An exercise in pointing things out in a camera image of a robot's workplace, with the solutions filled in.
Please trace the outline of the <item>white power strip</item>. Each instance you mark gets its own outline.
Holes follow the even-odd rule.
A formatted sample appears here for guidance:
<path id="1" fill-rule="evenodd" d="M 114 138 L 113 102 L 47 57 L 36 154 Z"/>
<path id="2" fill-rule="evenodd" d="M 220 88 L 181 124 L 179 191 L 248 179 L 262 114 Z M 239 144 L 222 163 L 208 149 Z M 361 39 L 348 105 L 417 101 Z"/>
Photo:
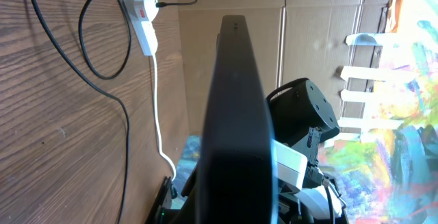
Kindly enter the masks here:
<path id="1" fill-rule="evenodd" d="M 146 56 L 155 55 L 158 48 L 158 41 L 152 24 L 153 21 L 139 21 L 133 8 L 133 0 L 123 0 L 123 2 L 143 54 Z"/>

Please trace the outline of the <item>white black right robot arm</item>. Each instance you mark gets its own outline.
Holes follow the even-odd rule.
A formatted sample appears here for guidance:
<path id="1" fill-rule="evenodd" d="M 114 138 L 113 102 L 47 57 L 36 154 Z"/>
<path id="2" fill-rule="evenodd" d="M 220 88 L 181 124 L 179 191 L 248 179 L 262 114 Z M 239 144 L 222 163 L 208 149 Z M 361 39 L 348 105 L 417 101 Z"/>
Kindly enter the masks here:
<path id="1" fill-rule="evenodd" d="M 318 146 L 339 133 L 333 109 L 306 78 L 268 96 L 254 81 L 213 82 L 201 158 L 171 223 L 347 223 Z"/>

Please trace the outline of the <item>blue Samsung Galaxy phone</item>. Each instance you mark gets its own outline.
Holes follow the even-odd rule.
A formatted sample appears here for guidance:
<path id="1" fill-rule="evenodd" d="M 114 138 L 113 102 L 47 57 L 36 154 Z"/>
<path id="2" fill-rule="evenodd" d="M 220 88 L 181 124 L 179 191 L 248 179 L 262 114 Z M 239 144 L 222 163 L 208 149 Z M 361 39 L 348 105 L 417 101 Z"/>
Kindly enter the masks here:
<path id="1" fill-rule="evenodd" d="M 197 168 L 197 223 L 276 223 L 272 125 L 242 15 L 222 19 Z"/>

